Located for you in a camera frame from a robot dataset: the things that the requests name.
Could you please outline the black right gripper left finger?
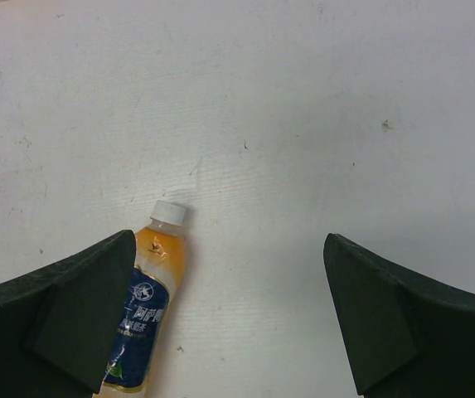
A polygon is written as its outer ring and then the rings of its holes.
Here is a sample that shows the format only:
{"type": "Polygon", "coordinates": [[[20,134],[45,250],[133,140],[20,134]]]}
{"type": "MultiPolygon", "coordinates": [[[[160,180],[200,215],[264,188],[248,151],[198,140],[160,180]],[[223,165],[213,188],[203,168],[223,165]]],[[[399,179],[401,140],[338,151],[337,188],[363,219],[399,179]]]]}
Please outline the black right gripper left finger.
{"type": "Polygon", "coordinates": [[[99,392],[135,252],[123,230],[0,284],[0,397],[99,392]]]}

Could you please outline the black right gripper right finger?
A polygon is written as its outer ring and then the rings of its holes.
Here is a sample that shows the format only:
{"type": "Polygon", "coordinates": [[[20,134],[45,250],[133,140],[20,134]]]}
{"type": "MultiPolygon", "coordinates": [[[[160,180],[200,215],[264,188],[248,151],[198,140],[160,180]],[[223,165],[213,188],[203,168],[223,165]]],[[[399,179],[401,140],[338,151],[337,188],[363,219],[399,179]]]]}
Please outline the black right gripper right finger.
{"type": "Polygon", "coordinates": [[[323,260],[358,395],[475,397],[475,294],[338,234],[323,260]]]}

